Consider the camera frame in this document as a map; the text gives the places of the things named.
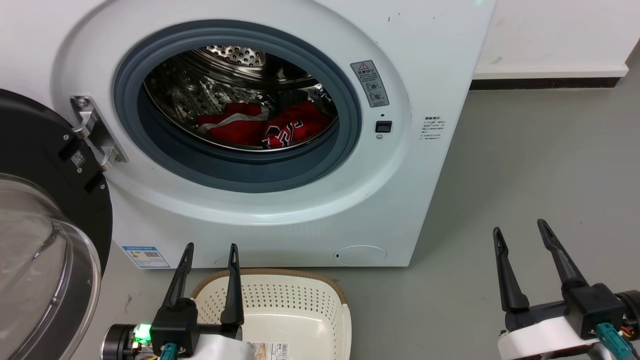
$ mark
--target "black baseboard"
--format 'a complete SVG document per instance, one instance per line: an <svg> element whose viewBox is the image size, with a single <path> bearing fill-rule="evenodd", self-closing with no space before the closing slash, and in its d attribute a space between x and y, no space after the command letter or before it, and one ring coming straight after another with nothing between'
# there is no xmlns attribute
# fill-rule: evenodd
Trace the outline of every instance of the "black baseboard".
<svg viewBox="0 0 640 360"><path fill-rule="evenodd" d="M620 78L546 78L473 80L469 90L612 88Z"/></svg>

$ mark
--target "green light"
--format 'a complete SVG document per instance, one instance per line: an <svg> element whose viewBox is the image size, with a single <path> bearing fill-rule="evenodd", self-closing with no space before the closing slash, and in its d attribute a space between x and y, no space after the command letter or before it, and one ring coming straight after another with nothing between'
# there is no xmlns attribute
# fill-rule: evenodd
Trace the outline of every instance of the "green light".
<svg viewBox="0 0 640 360"><path fill-rule="evenodd" d="M151 325L141 323L133 332L133 337L138 343L148 343L151 341Z"/></svg>

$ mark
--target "white wall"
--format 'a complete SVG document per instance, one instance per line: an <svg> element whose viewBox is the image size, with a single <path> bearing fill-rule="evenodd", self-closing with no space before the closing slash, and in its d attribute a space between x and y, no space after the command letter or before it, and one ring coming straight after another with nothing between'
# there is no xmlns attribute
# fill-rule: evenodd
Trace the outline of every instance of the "white wall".
<svg viewBox="0 0 640 360"><path fill-rule="evenodd" d="M638 0L499 0L474 79L618 77Z"/></svg>

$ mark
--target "basket rim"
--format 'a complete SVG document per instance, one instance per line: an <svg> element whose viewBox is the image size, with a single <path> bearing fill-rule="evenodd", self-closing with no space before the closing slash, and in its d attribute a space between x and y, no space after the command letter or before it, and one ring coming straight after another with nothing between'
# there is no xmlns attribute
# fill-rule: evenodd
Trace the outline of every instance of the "basket rim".
<svg viewBox="0 0 640 360"><path fill-rule="evenodd" d="M340 302L342 304L347 303L347 298L344 296L344 292L340 289L340 286L335 283L335 281L331 280L329 277L315 274L312 272L300 271L300 270L290 270L290 269L278 269L278 268L249 268L249 269L240 269L240 275L279 275L279 276L291 276L291 277L303 277L305 279L312 279L325 282L338 295L340 298ZM191 297L196 299L200 292L207 286L209 283L221 279L222 277L228 277L229 270L223 270L220 272L216 272L215 274L206 277L203 281L200 281L200 284L196 285L191 293Z"/></svg>

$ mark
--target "washing machine opening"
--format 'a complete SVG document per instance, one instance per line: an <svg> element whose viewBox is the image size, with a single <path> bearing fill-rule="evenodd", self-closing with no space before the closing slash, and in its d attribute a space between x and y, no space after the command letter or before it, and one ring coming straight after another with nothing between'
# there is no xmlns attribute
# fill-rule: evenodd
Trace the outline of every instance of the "washing machine opening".
<svg viewBox="0 0 640 360"><path fill-rule="evenodd" d="M326 54L292 34L231 20L144 39L123 59L113 98L123 128L156 163L235 192L321 179L351 154L362 123L354 86Z"/></svg>
<svg viewBox="0 0 640 360"><path fill-rule="evenodd" d="M163 61L145 78L156 108L187 134L238 151L283 151L339 126L326 89L261 49L210 45Z"/></svg>

